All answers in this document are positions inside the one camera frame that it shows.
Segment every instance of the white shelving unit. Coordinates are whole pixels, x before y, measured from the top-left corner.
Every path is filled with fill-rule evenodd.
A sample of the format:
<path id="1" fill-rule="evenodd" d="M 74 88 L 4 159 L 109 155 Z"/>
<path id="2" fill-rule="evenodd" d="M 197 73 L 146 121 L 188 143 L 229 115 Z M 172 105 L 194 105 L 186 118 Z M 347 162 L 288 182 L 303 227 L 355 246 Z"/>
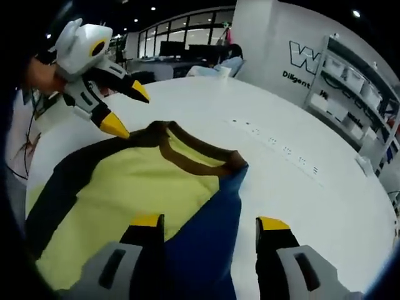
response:
<path id="1" fill-rule="evenodd" d="M 373 117 L 372 123 L 377 128 L 380 128 L 382 134 L 385 134 L 387 136 L 384 144 L 382 145 L 381 152 L 378 154 L 379 157 L 377 157 L 375 161 L 381 162 L 382 160 L 384 160 L 389 147 L 391 147 L 392 151 L 394 151 L 393 155 L 395 155 L 396 152 L 400 151 L 400 144 L 395 137 L 396 129 L 400 124 L 399 111 L 397 111 L 397 116 L 393 128 L 390 128 L 381 113 L 375 107 L 373 107 L 369 103 L 369 101 L 367 101 L 360 94 L 359 91 L 354 90 L 354 88 L 350 86 L 342 77 L 333 74 L 331 71 L 324 67 L 324 63 L 328 55 L 334 58 L 339 58 L 344 64 L 360 72 L 370 83 L 372 83 L 382 95 L 383 100 L 381 102 L 381 105 L 382 103 L 387 103 L 387 105 L 391 107 L 400 107 L 399 96 L 394 92 L 391 85 L 386 81 L 386 79 L 379 73 L 377 69 L 370 66 L 363 58 L 358 56 L 353 50 L 344 45 L 340 40 L 335 39 L 331 36 L 326 36 L 324 38 L 324 47 L 322 49 L 321 59 L 317 67 L 316 75 L 312 81 L 303 108 L 309 111 L 311 114 L 315 115 L 322 122 L 326 123 L 330 128 L 335 130 L 352 147 L 357 149 L 362 146 L 360 140 L 356 139 L 350 133 L 350 130 L 343 126 L 339 120 L 311 103 L 311 98 L 316 92 L 316 86 L 318 86 L 319 80 L 321 78 L 326 78 L 330 80 L 334 84 L 340 86 L 343 91 L 346 91 L 348 94 L 350 94 L 352 98 L 357 99 L 359 103 L 364 106 L 364 111 L 367 111 L 368 115 L 370 117 Z M 379 164 L 373 167 L 374 170 L 377 170 Z"/>

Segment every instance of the shelf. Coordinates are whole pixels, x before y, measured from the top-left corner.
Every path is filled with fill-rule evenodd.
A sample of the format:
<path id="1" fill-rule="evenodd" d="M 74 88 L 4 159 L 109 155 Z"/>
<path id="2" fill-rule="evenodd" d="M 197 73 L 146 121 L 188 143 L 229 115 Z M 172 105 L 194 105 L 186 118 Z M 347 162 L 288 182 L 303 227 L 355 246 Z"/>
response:
<path id="1" fill-rule="evenodd" d="M 339 120 L 337 120 L 333 115 L 327 113 L 326 111 L 323 111 L 322 109 L 318 108 L 312 103 L 310 103 L 310 105 L 307 107 L 307 110 L 314 117 L 316 117 L 326 126 L 331 128 L 335 133 L 340 135 L 357 152 L 361 149 L 361 146 L 363 145 L 362 142 L 355 136 L 353 136 L 350 130 L 347 127 L 343 126 L 343 124 Z"/>
<path id="2" fill-rule="evenodd" d="M 366 107 L 369 109 L 369 111 L 371 111 L 371 112 L 375 115 L 376 119 L 379 120 L 379 122 L 382 124 L 383 128 L 384 128 L 388 133 L 391 132 L 392 129 L 391 129 L 391 128 L 389 127 L 389 125 L 385 122 L 385 120 L 384 120 L 383 117 L 378 113 L 378 111 L 377 111 L 375 108 L 373 108 L 373 107 L 368 103 L 368 101 L 366 101 L 366 100 L 364 99 L 364 97 L 363 97 L 359 92 L 355 91 L 351 86 L 349 86 L 349 85 L 347 84 L 347 82 L 346 82 L 343 78 L 341 78 L 341 77 L 339 77 L 339 76 L 337 76 L 337 75 L 335 75 L 335 74 L 332 74 L 332 73 L 329 72 L 325 67 L 322 68 L 322 70 L 321 70 L 321 75 L 322 75 L 323 77 L 326 76 L 329 80 L 332 80 L 332 81 L 333 81 L 334 83 L 336 83 L 336 84 L 340 84 L 340 85 L 346 90 L 346 92 L 350 92 L 350 93 L 352 94 L 352 96 L 355 96 L 355 97 L 357 97 L 359 100 L 361 100 L 362 103 L 364 103 L 364 104 L 366 105 Z M 397 148 L 397 151 L 399 151 L 399 150 L 400 150 L 400 144 L 398 143 L 398 141 L 397 141 L 397 140 L 394 140 L 393 143 L 394 143 L 395 147 Z"/>
<path id="3" fill-rule="evenodd" d="M 386 96 L 387 98 L 395 99 L 398 103 L 400 103 L 399 97 L 394 92 L 391 85 L 379 73 L 379 71 L 370 66 L 353 50 L 339 42 L 337 39 L 331 37 L 329 37 L 327 49 L 328 51 L 331 51 L 346 60 L 349 64 L 351 64 L 358 71 L 364 74 L 364 76 L 366 76 L 367 79 L 371 81 L 377 87 L 378 91 L 381 92 L 384 96 Z"/>

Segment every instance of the white wall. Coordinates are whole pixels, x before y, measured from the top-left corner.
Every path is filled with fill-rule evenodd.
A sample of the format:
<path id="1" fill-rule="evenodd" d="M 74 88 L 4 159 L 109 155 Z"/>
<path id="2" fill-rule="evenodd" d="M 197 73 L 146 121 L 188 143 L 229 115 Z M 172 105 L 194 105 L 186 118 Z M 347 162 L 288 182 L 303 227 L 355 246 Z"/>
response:
<path id="1" fill-rule="evenodd" d="M 283 77 L 283 71 L 310 84 L 314 75 L 306 71 L 305 65 L 299 68 L 291 64 L 289 42 L 299 43 L 300 49 L 313 49 L 316 56 L 323 37 L 332 33 L 339 33 L 340 40 L 367 62 L 376 61 L 391 84 L 399 82 L 384 59 L 352 31 L 317 12 L 276 0 L 237 1 L 232 36 L 242 46 L 246 60 L 238 79 L 302 106 L 308 88 Z"/>
<path id="2" fill-rule="evenodd" d="M 132 59 L 138 57 L 138 32 L 130 32 L 127 34 L 125 51 L 126 59 Z"/>

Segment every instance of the round white table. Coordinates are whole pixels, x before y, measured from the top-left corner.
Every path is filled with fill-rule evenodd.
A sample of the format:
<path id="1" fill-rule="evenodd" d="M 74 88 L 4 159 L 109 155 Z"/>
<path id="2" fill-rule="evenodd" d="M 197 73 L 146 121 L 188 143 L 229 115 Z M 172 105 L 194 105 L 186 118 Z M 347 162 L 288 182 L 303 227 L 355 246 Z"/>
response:
<path id="1" fill-rule="evenodd" d="M 150 104 L 115 94 L 106 99 L 134 131 L 154 120 L 175 120 L 199 139 L 237 149 L 249 163 L 240 196 L 242 213 L 232 264 L 238 299 L 259 299 L 255 272 L 255 218 L 287 223 L 300 244 L 308 244 L 337 268 L 351 291 L 365 292 L 391 254 L 395 213 L 375 176 L 366 177 L 357 153 L 326 125 L 297 106 L 235 79 L 190 77 L 148 84 Z M 233 126 L 246 120 L 261 137 Z M 31 164 L 29 192 L 43 185 L 69 153 L 111 138 L 74 114 L 44 134 Z M 275 146 L 268 146 L 269 138 Z M 317 166 L 312 177 L 280 149 Z"/>

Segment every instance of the wall logo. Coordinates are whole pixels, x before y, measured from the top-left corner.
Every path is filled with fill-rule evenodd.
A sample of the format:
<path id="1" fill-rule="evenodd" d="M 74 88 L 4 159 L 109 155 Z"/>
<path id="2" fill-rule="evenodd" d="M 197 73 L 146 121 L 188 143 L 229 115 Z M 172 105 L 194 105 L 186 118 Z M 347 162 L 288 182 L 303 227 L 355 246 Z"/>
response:
<path id="1" fill-rule="evenodd" d="M 307 46 L 300 47 L 298 42 L 289 41 L 290 62 L 293 66 L 302 68 L 305 66 L 306 71 L 315 75 L 321 58 L 321 53 L 314 53 L 314 50 Z"/>

